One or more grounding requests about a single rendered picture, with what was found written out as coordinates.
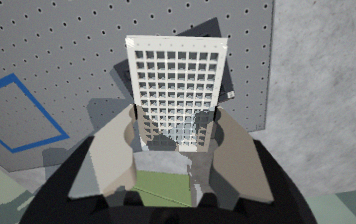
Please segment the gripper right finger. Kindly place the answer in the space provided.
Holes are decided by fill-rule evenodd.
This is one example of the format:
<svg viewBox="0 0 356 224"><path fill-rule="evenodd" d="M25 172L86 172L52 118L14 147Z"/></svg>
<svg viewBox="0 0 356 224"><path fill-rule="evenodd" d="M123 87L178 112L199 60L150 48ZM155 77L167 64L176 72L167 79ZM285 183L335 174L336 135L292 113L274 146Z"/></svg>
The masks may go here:
<svg viewBox="0 0 356 224"><path fill-rule="evenodd" d="M318 224L305 198L259 141L220 105L209 186L218 208L230 209L257 224Z"/></svg>

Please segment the white well plate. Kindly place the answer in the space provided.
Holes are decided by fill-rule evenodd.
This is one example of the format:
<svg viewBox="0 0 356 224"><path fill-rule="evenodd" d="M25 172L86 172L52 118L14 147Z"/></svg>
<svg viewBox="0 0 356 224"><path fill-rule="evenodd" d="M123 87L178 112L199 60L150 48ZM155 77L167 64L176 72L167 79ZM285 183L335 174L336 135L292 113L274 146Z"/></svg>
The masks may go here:
<svg viewBox="0 0 356 224"><path fill-rule="evenodd" d="M228 38L125 39L142 150L208 152Z"/></svg>

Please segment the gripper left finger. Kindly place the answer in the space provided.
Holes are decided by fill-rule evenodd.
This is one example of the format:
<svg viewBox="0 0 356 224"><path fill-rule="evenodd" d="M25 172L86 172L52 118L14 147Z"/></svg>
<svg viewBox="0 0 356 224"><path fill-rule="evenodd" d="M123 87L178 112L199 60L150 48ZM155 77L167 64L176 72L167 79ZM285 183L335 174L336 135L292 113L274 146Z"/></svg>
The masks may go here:
<svg viewBox="0 0 356 224"><path fill-rule="evenodd" d="M19 224L76 224L100 210L123 206L137 182L130 147L136 120L132 103L88 136L40 188Z"/></svg>

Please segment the blue rectangular tape outline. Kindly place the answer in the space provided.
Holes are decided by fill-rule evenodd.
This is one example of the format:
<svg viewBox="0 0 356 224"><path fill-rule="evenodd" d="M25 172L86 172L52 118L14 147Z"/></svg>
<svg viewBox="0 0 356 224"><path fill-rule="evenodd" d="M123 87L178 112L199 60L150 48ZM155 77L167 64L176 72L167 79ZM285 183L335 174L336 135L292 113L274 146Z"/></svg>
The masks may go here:
<svg viewBox="0 0 356 224"><path fill-rule="evenodd" d="M49 143L57 142L60 140L68 139L70 138L66 132L58 125L58 123L50 116L50 114L42 107L42 105L35 99L35 97L28 91L28 89L22 84L22 82L16 77L14 73L7 75L3 78L0 79L0 88L15 82L18 87L25 93L25 95L34 103L34 105L43 113L43 115L54 125L54 127L62 134L56 137L52 137L49 139L45 139L42 141L38 141L35 143L31 143L28 145L24 145L21 147L17 147L14 149L11 149L9 146L7 146L3 141L0 140L0 144L2 144L6 149L8 149L11 153L16 153L20 152L23 150L35 148L38 146L46 145Z"/></svg>

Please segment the grey perforated plate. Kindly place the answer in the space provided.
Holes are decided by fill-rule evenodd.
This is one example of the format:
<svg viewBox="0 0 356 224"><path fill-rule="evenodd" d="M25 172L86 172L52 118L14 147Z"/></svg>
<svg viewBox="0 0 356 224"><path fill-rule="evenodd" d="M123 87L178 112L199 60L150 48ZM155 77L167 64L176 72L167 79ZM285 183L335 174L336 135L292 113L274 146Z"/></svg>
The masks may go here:
<svg viewBox="0 0 356 224"><path fill-rule="evenodd" d="M248 133L266 129L276 0L0 0L0 79L14 73L70 137L11 153L8 172L61 165L135 103L114 65L127 35L176 36L217 17L235 97L217 102ZM0 88L11 149L62 135L15 82Z"/></svg>

